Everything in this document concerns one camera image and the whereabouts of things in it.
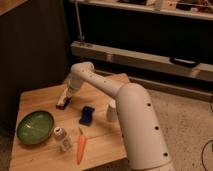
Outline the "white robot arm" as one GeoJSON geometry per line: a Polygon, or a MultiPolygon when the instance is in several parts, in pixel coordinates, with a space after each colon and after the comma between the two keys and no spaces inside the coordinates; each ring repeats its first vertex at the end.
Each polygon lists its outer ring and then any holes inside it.
{"type": "Polygon", "coordinates": [[[94,72],[91,62],[70,68],[69,95],[88,82],[113,98],[124,146],[133,171],[176,171],[148,91],[136,83],[115,81],[94,72]]]}

